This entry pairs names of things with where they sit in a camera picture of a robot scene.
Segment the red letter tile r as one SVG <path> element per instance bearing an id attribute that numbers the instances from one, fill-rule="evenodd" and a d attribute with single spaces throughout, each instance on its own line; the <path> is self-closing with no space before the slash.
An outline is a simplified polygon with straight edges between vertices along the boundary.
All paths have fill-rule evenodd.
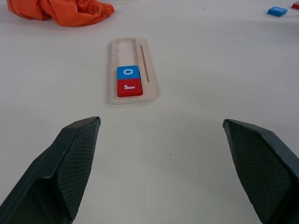
<path id="1" fill-rule="evenodd" d="M 120 79 L 117 80 L 117 96 L 118 97 L 133 97 L 143 94 L 142 84 L 140 79 Z"/>

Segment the crumpled orange cloth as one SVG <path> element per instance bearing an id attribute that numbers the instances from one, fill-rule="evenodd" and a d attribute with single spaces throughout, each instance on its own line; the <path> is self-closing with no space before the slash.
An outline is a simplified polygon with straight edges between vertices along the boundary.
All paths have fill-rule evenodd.
<path id="1" fill-rule="evenodd" d="M 64 27 L 93 25 L 114 13 L 111 4 L 98 0 L 7 0 L 7 7 L 22 18 L 53 19 Z"/>

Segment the blue letter tile o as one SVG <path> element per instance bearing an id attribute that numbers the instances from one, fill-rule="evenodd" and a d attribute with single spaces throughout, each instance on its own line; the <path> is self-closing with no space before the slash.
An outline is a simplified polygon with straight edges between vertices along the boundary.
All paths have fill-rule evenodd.
<path id="1" fill-rule="evenodd" d="M 140 71 L 137 65 L 119 66 L 116 70 L 117 80 L 140 79 Z"/>

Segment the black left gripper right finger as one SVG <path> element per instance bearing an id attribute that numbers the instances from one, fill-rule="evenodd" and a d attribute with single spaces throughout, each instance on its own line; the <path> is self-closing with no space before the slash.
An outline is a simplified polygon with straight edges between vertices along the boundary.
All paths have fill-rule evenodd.
<path id="1" fill-rule="evenodd" d="M 262 224 L 299 224 L 299 158 L 272 131 L 225 119 L 234 166 Z"/>

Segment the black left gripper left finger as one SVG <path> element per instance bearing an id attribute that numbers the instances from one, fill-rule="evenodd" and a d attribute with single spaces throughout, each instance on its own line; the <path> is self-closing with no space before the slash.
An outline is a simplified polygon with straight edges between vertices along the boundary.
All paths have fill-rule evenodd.
<path id="1" fill-rule="evenodd" d="M 0 205 L 0 224 L 72 224 L 92 170 L 100 125 L 100 117 L 90 117 L 64 127 Z"/>

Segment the light wooden letter tray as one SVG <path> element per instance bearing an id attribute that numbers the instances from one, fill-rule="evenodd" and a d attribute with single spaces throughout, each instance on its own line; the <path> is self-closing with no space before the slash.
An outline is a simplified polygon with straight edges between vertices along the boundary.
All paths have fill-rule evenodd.
<path id="1" fill-rule="evenodd" d="M 133 97 L 117 96 L 116 70 L 119 66 L 137 65 L 143 94 Z M 154 101 L 158 97 L 154 70 L 147 42 L 142 38 L 116 39 L 111 45 L 110 95 L 114 104 Z"/>

